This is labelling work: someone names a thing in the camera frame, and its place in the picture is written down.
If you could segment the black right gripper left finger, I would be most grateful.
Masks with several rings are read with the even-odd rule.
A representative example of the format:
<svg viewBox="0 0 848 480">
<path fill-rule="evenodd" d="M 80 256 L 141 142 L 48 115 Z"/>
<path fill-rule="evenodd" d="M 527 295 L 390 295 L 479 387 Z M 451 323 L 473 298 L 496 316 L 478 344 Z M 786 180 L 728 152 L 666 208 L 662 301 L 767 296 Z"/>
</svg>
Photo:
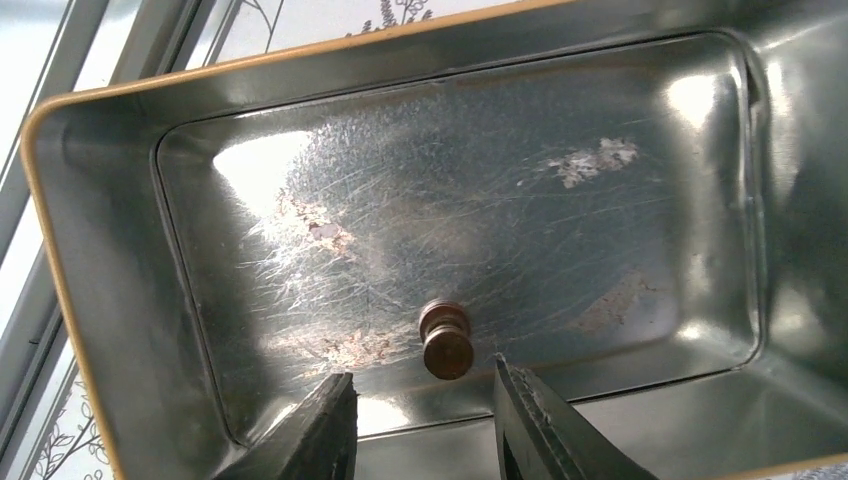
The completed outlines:
<svg viewBox="0 0 848 480">
<path fill-rule="evenodd" d="M 218 479 L 352 479 L 357 456 L 353 375 L 326 377 Z"/>
</svg>

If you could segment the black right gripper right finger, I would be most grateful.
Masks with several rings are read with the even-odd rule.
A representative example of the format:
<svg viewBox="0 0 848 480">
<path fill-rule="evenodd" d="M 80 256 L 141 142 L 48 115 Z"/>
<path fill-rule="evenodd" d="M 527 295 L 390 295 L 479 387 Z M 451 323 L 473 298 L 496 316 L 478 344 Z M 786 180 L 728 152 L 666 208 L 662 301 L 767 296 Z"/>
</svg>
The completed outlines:
<svg viewBox="0 0 848 480">
<path fill-rule="evenodd" d="M 495 357 L 502 479 L 653 479 L 527 368 Z"/>
</svg>

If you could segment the dark chess piece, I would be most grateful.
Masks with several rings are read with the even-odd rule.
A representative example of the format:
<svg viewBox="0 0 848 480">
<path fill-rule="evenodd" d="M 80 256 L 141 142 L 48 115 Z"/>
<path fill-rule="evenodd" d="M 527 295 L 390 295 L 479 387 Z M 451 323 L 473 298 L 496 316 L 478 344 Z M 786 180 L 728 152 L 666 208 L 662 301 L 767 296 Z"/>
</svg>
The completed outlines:
<svg viewBox="0 0 848 480">
<path fill-rule="evenodd" d="M 421 310 L 418 319 L 423 345 L 423 363 L 440 380 L 457 380 L 474 362 L 471 322 L 458 303 L 433 300 Z"/>
</svg>

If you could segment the gold tin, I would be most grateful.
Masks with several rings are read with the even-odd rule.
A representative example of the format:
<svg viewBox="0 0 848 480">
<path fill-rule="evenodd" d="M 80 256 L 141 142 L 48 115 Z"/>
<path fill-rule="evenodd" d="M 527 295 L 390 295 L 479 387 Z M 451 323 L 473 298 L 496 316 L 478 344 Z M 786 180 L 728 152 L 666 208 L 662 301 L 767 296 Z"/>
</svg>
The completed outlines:
<svg viewBox="0 0 848 480">
<path fill-rule="evenodd" d="M 353 478 L 499 478 L 499 354 L 654 478 L 847 458 L 843 1 L 516 2 L 57 96 L 20 152 L 119 479 L 218 479 L 336 373 Z"/>
</svg>

